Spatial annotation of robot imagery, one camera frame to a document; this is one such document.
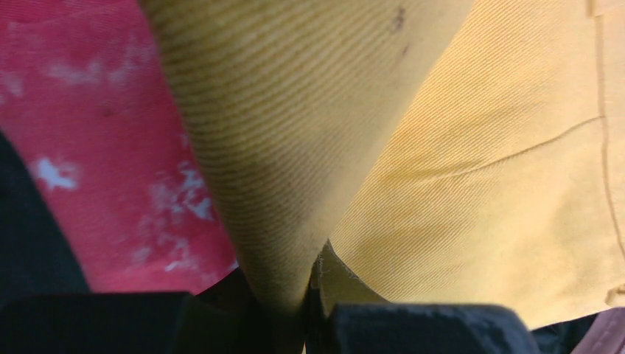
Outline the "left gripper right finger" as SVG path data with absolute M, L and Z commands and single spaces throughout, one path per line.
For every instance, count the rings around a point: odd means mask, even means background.
M 538 353 L 511 310 L 494 305 L 338 305 L 331 353 Z

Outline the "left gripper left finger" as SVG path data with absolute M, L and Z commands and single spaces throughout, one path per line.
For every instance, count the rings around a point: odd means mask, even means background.
M 264 330 L 188 293 L 33 296 L 1 309 L 2 353 L 263 353 Z

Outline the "red white patterned cloth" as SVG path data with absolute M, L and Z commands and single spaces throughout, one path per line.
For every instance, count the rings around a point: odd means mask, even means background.
M 1 131 L 91 289 L 198 294 L 236 269 L 134 1 L 3 1 Z

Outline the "yellow cloth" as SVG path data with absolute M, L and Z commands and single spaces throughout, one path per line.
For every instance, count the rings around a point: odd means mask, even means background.
M 141 1 L 274 316 L 330 243 L 392 302 L 624 305 L 622 1 Z

